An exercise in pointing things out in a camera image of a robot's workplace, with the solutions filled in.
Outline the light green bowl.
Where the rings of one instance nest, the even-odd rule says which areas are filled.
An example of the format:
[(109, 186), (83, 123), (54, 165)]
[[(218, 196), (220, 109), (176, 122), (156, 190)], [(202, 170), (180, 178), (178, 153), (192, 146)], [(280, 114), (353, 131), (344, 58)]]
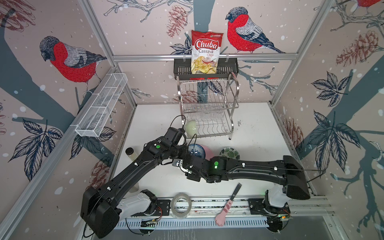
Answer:
[(198, 125), (195, 120), (190, 120), (185, 125), (186, 133), (189, 137), (193, 137), (198, 133)]

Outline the steel two-tier dish rack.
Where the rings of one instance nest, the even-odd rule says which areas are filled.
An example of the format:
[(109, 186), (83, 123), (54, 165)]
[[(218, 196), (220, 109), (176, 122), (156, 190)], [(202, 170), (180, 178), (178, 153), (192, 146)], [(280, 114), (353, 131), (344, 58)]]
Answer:
[(234, 74), (227, 79), (177, 81), (177, 98), (182, 123), (195, 120), (197, 138), (226, 136), (234, 133), (234, 112), (239, 107), (240, 84)]

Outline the blue white patterned bowl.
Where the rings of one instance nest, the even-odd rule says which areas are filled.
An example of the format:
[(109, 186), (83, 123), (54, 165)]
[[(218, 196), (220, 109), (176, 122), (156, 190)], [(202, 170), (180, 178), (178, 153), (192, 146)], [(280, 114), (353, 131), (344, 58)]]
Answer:
[(199, 144), (191, 144), (188, 146), (188, 151), (191, 155), (199, 157), (201, 159), (206, 158), (205, 149)]

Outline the green leaf patterned bowl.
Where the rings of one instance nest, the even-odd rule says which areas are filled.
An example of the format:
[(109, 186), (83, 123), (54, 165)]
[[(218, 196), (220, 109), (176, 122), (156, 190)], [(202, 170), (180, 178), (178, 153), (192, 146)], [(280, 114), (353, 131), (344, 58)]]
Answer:
[(232, 147), (225, 147), (223, 148), (220, 153), (219, 153), (219, 156), (224, 156), (224, 157), (227, 157), (227, 158), (230, 158), (230, 159), (235, 159), (235, 160), (239, 160), (240, 159), (240, 153), (232, 148)]

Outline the pink plate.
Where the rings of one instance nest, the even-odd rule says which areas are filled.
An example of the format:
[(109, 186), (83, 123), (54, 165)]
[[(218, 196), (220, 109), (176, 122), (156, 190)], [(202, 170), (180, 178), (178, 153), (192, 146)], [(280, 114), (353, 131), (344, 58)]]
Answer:
[(215, 156), (214, 152), (209, 147), (207, 147), (205, 145), (201, 145), (201, 146), (205, 152), (205, 159), (210, 161), (211, 158), (213, 158)]

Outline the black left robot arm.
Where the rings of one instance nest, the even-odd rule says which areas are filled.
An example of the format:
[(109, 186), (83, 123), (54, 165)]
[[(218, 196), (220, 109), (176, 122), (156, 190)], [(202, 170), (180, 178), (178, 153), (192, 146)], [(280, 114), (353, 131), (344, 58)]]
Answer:
[(181, 159), (188, 150), (184, 143), (185, 130), (168, 128), (166, 134), (148, 142), (139, 156), (116, 177), (95, 189), (89, 187), (83, 194), (81, 218), (98, 238), (107, 236), (120, 221), (118, 204), (126, 193), (148, 172), (167, 159)]

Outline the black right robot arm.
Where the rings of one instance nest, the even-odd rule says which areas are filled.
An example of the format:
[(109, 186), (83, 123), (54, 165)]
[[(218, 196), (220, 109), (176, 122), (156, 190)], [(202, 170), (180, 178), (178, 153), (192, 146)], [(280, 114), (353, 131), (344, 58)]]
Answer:
[(207, 183), (249, 179), (274, 183), (275, 186), (266, 192), (265, 204), (274, 208), (283, 208), (290, 200), (308, 200), (311, 198), (305, 170), (291, 156), (283, 156), (282, 160), (269, 162), (242, 161), (223, 156), (210, 160), (194, 155), (186, 155), (179, 160), (179, 167), (187, 179)]

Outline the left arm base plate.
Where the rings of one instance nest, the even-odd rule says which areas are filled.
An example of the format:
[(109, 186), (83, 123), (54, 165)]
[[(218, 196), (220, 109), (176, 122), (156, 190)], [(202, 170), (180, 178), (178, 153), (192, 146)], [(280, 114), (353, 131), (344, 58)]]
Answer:
[(136, 216), (160, 217), (169, 216), (171, 210), (171, 200), (160, 199), (156, 203), (151, 203), (149, 208)]

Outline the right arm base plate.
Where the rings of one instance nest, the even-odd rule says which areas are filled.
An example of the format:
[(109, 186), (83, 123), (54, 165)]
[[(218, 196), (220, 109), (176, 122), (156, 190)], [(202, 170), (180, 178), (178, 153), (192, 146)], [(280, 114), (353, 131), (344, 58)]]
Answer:
[(280, 215), (290, 215), (289, 205), (285, 203), (282, 208), (273, 207), (265, 199), (248, 199), (250, 213), (252, 215), (263, 215), (267, 217), (277, 217)]

